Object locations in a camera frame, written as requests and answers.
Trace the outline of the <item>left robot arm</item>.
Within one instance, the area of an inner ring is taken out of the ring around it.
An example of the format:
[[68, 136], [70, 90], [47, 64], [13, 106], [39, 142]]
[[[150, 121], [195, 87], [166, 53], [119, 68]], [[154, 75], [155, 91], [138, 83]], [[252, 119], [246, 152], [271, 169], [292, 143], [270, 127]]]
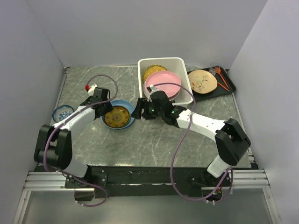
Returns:
[[112, 111], [110, 90], [95, 86], [77, 110], [54, 125], [43, 125], [38, 134], [34, 160], [44, 168], [56, 168], [76, 177], [81, 187], [96, 183], [92, 168], [76, 160], [72, 153], [72, 139], [95, 119]]

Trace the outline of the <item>blue yellow pattern plate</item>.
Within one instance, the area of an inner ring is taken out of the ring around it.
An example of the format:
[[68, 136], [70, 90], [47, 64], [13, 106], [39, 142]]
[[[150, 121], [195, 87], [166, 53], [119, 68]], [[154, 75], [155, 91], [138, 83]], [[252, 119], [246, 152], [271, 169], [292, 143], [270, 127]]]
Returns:
[[129, 111], [123, 106], [113, 106], [112, 111], [104, 115], [104, 123], [115, 129], [120, 129], [126, 126], [131, 119]]

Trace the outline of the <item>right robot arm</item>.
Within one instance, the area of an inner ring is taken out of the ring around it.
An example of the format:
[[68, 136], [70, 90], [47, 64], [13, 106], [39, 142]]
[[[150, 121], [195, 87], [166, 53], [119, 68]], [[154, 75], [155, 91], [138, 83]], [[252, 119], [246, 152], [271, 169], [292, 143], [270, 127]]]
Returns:
[[221, 174], [229, 167], [236, 166], [251, 146], [237, 120], [212, 119], [185, 107], [174, 106], [163, 91], [153, 92], [149, 99], [139, 98], [131, 116], [146, 120], [160, 116], [170, 126], [192, 130], [213, 140], [218, 155], [208, 165], [204, 175], [205, 182], [210, 186], [215, 186], [221, 180]]

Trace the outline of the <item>white plate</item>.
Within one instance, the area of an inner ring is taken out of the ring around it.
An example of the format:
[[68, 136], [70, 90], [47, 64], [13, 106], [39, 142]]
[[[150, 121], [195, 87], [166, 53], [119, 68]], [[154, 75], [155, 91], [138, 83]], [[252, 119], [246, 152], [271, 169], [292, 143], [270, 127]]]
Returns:
[[146, 87], [145, 84], [143, 84], [142, 89], [143, 89], [143, 93], [144, 93], [145, 97], [146, 97], [147, 99], [149, 99], [149, 98], [150, 98], [150, 92], [149, 92], [149, 90], [147, 89], [147, 87]]

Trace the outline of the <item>pink plate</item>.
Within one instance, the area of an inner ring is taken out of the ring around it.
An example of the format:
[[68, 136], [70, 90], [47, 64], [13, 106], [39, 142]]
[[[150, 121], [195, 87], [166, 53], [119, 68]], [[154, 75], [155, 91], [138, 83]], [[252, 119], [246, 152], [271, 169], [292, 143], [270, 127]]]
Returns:
[[[181, 79], [178, 75], [170, 71], [159, 71], [150, 75], [145, 81], [146, 87], [151, 84], [156, 85], [160, 83], [173, 83], [181, 85]], [[157, 89], [162, 90], [166, 93], [168, 98], [174, 96], [178, 91], [180, 91], [180, 86], [173, 84], [163, 84], [156, 86]]]

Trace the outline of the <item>round bamboo mat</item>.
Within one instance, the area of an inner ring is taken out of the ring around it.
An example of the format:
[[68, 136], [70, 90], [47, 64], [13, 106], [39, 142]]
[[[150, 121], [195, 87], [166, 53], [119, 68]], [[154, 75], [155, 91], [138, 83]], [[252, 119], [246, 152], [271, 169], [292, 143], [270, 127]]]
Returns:
[[145, 83], [147, 78], [152, 75], [153, 73], [159, 72], [159, 71], [168, 71], [167, 68], [165, 68], [162, 65], [154, 64], [149, 66], [142, 75], [142, 81]]

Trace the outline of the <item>light blue plate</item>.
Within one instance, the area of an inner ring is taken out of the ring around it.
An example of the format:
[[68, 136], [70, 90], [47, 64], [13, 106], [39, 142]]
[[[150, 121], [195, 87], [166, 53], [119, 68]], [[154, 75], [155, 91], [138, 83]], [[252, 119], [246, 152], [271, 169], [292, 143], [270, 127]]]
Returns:
[[[135, 109], [134, 106], [126, 100], [121, 100], [121, 99], [113, 100], [113, 101], [111, 101], [111, 104], [112, 104], [112, 106], [123, 106], [123, 107], [125, 107], [129, 111], [130, 115]], [[126, 126], [124, 126], [123, 128], [120, 128], [120, 129], [124, 129], [124, 128], [129, 127], [133, 123], [133, 121], [134, 121], [134, 118], [131, 117], [129, 123]]]

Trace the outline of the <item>red round plate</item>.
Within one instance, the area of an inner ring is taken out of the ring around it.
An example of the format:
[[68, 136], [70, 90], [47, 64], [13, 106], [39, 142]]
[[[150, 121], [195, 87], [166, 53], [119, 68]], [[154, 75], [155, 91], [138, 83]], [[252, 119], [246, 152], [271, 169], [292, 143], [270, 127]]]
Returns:
[[170, 101], [173, 101], [173, 100], [179, 95], [179, 92], [180, 92], [180, 91], [178, 91], [174, 96], [172, 96], [171, 98], [169, 98], [169, 100], [170, 100]]

